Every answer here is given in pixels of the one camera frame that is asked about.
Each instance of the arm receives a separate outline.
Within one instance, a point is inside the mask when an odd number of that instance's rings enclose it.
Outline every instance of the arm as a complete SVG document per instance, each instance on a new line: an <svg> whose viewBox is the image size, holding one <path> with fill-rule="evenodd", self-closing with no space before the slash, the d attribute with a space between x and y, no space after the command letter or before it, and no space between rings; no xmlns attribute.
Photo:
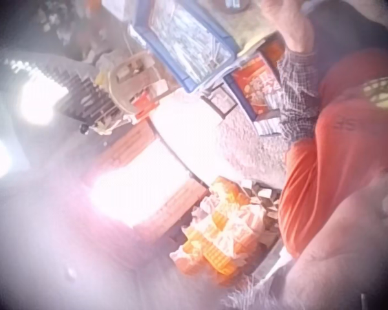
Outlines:
<svg viewBox="0 0 388 310"><path fill-rule="evenodd" d="M284 90L281 130L289 148L299 140L314 137L320 106L314 58L315 53L298 54L287 49L279 62Z"/></svg>
<svg viewBox="0 0 388 310"><path fill-rule="evenodd" d="M279 62L281 86L281 129L289 148L314 137L319 115L318 72L314 66L314 29L301 13L303 0L264 0L263 15L274 24L286 43Z"/></svg>

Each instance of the hand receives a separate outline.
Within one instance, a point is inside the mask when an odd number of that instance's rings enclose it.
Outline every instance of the hand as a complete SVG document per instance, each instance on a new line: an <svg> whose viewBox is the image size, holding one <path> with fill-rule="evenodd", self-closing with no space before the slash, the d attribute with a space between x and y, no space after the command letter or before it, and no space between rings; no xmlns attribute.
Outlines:
<svg viewBox="0 0 388 310"><path fill-rule="evenodd" d="M314 49L315 34L310 20L301 13L305 0L263 0L262 11L275 25L289 50L310 53Z"/></svg>

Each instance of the cloth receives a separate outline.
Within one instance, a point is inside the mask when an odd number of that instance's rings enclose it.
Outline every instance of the cloth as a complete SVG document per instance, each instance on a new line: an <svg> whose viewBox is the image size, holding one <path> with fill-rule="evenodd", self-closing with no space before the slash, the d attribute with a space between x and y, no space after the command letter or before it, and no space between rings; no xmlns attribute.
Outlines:
<svg viewBox="0 0 388 310"><path fill-rule="evenodd" d="M279 61L281 86L285 93L280 106L281 133L290 147L296 141L313 138L319 115L319 79L316 54L286 50Z"/></svg>
<svg viewBox="0 0 388 310"><path fill-rule="evenodd" d="M388 50L388 31L344 1L325 1L309 13L314 25L316 68L321 81L331 67L359 50Z"/></svg>
<svg viewBox="0 0 388 310"><path fill-rule="evenodd" d="M360 59L367 61L379 53L365 50ZM285 246L295 258L345 198L388 169L388 105L374 99L385 93L383 97L388 98L388 87L371 82L371 77L388 77L384 54L376 59L382 64L379 70L375 64L358 61L357 53L330 71L323 91L336 95L319 115L315 138L299 140L286 155L287 182L280 202L279 226ZM336 88L343 89L342 79L349 87L338 95ZM350 88L353 83L361 86ZM370 85L377 85L373 94Z"/></svg>
<svg viewBox="0 0 388 310"><path fill-rule="evenodd" d="M286 52L279 64L290 146L279 226L295 258L346 197L388 168L388 32L341 1L309 18L316 53Z"/></svg>

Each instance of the box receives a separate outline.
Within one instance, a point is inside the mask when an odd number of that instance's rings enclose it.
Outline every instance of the box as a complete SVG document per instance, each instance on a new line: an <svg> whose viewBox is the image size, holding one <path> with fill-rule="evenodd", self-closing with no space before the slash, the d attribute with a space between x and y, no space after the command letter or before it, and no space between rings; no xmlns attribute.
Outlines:
<svg viewBox="0 0 388 310"><path fill-rule="evenodd" d="M283 91L277 61L283 52L284 46L274 36L241 68L223 79L260 136L279 135L281 132L279 107Z"/></svg>
<svg viewBox="0 0 388 310"><path fill-rule="evenodd" d="M231 65L240 51L196 1L139 0L133 28L189 93Z"/></svg>

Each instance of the metal grate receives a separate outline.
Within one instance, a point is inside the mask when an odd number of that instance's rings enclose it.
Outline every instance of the metal grate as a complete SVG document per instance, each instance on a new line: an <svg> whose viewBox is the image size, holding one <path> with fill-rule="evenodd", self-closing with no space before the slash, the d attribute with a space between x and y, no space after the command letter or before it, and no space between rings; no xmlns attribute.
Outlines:
<svg viewBox="0 0 388 310"><path fill-rule="evenodd" d="M16 90L28 81L28 71L40 70L69 90L55 110L89 127L102 119L115 118L122 111L109 94L94 84L98 70L65 57L22 51L0 52L0 89Z"/></svg>

